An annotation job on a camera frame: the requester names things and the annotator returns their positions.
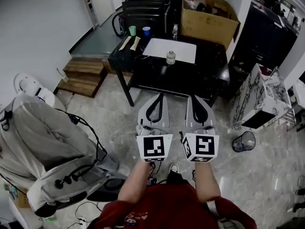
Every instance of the table leg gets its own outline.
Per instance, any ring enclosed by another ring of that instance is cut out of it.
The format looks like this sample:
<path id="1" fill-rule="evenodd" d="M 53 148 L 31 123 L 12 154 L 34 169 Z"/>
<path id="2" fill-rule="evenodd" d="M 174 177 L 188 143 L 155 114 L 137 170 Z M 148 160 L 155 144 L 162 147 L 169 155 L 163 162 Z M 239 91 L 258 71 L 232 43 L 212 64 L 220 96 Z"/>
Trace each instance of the table leg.
<path id="1" fill-rule="evenodd" d="M 123 76 L 122 71 L 116 70 L 116 73 L 117 73 L 117 75 L 118 75 L 119 81 L 120 81 L 120 83 L 121 83 L 121 85 L 122 85 L 122 88 L 123 88 L 123 90 L 124 90 L 124 92 L 125 92 L 125 95 L 126 95 L 126 97 L 127 97 L 127 100 L 128 100 L 128 102 L 129 102 L 130 106 L 131 106 L 131 107 L 134 107 L 134 103 L 133 103 L 132 97 L 131 97 L 131 95 L 130 95 L 130 93 L 129 93 L 129 89 L 128 89 L 128 86 L 127 86 L 126 81 L 125 81 L 125 79 L 124 79 L 124 76 Z"/>

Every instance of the paper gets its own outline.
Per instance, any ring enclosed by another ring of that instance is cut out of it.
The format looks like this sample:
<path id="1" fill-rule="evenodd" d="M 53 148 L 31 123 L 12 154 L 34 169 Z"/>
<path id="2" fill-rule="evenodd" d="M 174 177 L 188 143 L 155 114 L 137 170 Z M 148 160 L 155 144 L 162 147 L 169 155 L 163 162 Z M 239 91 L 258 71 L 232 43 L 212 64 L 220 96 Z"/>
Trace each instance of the paper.
<path id="1" fill-rule="evenodd" d="M 143 55 L 166 59 L 167 53 L 173 51 L 176 54 L 176 61 L 195 63 L 196 49 L 195 44 L 151 38 Z"/>
<path id="2" fill-rule="evenodd" d="M 124 49 L 124 47 L 126 46 L 126 44 L 129 42 L 130 38 L 131 38 L 131 36 L 127 37 L 127 39 L 124 41 L 122 47 L 120 47 L 119 50 L 123 50 L 123 49 Z"/>
<path id="3" fill-rule="evenodd" d="M 136 50 L 136 48 L 137 48 L 137 46 L 138 46 L 138 43 L 139 43 L 139 41 L 140 41 L 140 37 L 135 37 L 135 40 L 134 40 L 134 44 L 132 45 L 132 47 L 130 48 L 130 50 Z"/>

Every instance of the door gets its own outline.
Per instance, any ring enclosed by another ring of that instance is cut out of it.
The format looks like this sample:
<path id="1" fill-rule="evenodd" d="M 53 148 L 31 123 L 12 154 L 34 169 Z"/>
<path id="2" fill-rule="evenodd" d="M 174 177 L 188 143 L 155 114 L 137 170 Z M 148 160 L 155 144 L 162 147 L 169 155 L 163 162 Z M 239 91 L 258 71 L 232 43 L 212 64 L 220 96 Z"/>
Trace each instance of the door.
<path id="1" fill-rule="evenodd" d="M 99 25 L 102 25 L 114 12 L 112 0 L 92 0 Z"/>

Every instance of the marble floor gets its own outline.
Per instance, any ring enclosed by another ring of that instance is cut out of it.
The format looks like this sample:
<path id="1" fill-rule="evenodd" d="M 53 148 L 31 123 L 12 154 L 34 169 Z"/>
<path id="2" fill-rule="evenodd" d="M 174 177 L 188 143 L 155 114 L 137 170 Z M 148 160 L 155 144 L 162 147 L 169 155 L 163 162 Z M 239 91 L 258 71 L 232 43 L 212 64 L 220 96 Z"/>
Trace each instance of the marble floor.
<path id="1" fill-rule="evenodd" d="M 119 158 L 120 172 L 128 175 L 139 157 L 135 139 L 138 111 L 155 94 L 132 88 L 135 107 L 130 107 L 117 76 L 109 74 L 94 99 L 67 92 L 57 95 L 67 105 L 68 112 L 85 118 L 95 129 L 102 145 Z M 167 99 L 174 137 L 169 156 L 162 162 L 156 177 L 159 181 L 165 179 L 169 164 L 176 162 L 183 177 L 194 185 L 194 164 L 186 161 L 179 137 L 185 125 L 186 99 L 171 95 L 167 95 Z M 220 144 L 218 157 L 211 164 L 222 196 L 254 218 L 259 229 L 275 229 L 293 217 L 305 216 L 305 209 L 287 212 L 296 201 L 303 202 L 295 191 L 299 176 L 304 174 L 304 132 L 287 132 L 285 125 L 275 123 L 255 134 L 256 147 L 252 151 L 236 153 L 231 144 L 241 133 L 230 129 L 229 103 L 219 98 L 213 110 Z M 94 140 L 92 133 L 86 131 Z M 305 187 L 305 179 L 300 179 L 300 185 Z M 57 212 L 61 228 L 78 222 L 74 212 L 79 204 Z M 92 204 L 85 204 L 78 211 L 78 216 L 87 220 L 98 215 L 99 211 Z"/>

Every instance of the black table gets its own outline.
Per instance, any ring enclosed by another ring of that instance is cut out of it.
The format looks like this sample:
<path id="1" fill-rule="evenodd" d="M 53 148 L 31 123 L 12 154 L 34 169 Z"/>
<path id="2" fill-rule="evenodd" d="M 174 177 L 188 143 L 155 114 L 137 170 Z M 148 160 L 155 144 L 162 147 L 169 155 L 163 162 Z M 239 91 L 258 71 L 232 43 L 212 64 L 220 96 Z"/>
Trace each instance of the black table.
<path id="1" fill-rule="evenodd" d="M 117 72 L 131 106 L 134 106 L 129 93 L 131 87 L 181 97 L 195 94 L 212 106 L 218 93 L 230 82 L 223 45 L 180 36 L 178 41 L 197 45 L 195 63 L 176 61 L 174 65 L 168 65 L 164 58 L 142 55 L 150 38 L 141 38 L 136 51 L 130 50 L 134 39 L 135 37 L 132 37 L 125 48 L 119 51 L 125 41 L 123 39 L 108 58 L 110 66 Z M 122 72 L 133 73 L 128 85 Z"/>

